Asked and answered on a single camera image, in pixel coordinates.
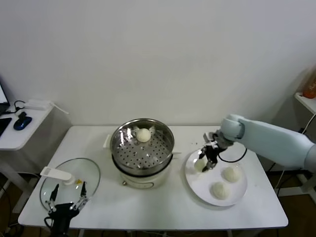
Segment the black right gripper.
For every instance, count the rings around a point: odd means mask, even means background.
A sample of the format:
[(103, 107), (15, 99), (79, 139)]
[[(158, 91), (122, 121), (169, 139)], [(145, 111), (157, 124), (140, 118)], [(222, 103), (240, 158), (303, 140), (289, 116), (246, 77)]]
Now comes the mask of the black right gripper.
[(198, 159), (203, 159), (205, 156), (207, 160), (202, 160), (204, 167), (202, 172), (212, 170), (218, 163), (218, 148), (213, 148), (212, 146), (204, 146), (198, 151)]

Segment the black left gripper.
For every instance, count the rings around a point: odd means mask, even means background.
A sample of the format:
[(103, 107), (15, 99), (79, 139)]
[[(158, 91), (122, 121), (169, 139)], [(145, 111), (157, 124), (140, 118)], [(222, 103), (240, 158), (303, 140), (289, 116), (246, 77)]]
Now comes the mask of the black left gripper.
[(79, 214), (79, 210), (82, 210), (89, 200), (87, 197), (86, 182), (84, 181), (82, 184), (79, 200), (73, 205), (71, 203), (64, 203), (55, 206), (58, 189), (59, 184), (51, 192), (49, 200), (45, 201), (49, 208), (49, 217), (52, 220), (50, 236), (67, 237), (71, 220)]

